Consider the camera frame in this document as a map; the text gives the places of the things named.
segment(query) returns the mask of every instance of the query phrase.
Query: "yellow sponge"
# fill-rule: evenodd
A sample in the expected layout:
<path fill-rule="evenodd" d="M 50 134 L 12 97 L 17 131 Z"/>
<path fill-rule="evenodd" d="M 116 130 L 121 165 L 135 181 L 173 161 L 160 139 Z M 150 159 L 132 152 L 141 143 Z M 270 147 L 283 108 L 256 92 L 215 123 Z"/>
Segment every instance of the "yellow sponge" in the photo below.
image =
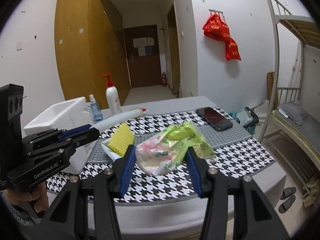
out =
<path fill-rule="evenodd" d="M 108 148 L 110 148 L 115 153 L 119 154 L 121 157 L 124 156 L 127 148 L 130 144 L 134 142 L 134 135 L 126 123 L 122 123 L 118 129 L 111 136 L 108 143 Z"/>

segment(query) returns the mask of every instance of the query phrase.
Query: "smartphone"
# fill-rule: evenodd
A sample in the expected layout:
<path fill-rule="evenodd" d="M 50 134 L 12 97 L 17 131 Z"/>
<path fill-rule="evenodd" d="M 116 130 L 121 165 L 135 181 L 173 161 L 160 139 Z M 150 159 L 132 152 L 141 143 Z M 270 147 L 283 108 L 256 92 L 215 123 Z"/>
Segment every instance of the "smartphone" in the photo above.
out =
<path fill-rule="evenodd" d="M 197 109 L 196 112 L 204 118 L 216 131 L 224 131 L 232 128 L 233 123 L 219 114 L 211 107 Z"/>

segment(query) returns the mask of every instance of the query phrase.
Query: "green plastic wrapper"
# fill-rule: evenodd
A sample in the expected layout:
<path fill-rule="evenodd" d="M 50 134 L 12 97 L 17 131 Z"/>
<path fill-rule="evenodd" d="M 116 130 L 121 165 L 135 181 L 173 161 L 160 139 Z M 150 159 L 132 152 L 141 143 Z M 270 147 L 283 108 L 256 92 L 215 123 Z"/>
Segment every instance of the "green plastic wrapper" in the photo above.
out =
<path fill-rule="evenodd" d="M 140 143 L 136 148 L 137 165 L 148 175 L 167 174 L 183 162 L 189 147 L 194 148 L 199 158 L 215 158 L 198 127 L 193 122 L 184 122 L 171 125 Z"/>

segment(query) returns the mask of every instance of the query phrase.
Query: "blue spray bottle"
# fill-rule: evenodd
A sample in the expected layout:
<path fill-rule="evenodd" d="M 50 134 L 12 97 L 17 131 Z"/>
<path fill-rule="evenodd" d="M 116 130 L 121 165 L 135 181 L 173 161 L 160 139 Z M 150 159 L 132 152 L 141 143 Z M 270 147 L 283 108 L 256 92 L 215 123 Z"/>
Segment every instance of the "blue spray bottle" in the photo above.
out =
<path fill-rule="evenodd" d="M 101 113 L 100 107 L 98 105 L 98 103 L 96 102 L 96 100 L 94 99 L 93 94 L 89 95 L 90 97 L 90 101 L 91 101 L 91 113 L 92 113 L 92 117 L 93 117 L 93 122 L 100 122 L 103 120 L 103 115 Z"/>

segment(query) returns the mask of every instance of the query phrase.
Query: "phone screen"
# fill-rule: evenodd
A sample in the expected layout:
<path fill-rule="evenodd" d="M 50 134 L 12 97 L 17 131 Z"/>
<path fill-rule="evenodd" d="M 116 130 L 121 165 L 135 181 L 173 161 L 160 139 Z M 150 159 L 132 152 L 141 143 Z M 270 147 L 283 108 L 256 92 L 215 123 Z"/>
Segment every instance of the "phone screen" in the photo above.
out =
<path fill-rule="evenodd" d="M 214 109 L 207 107 L 198 109 L 197 112 L 202 115 L 208 122 L 219 129 L 231 128 L 232 122 L 227 120 Z"/>

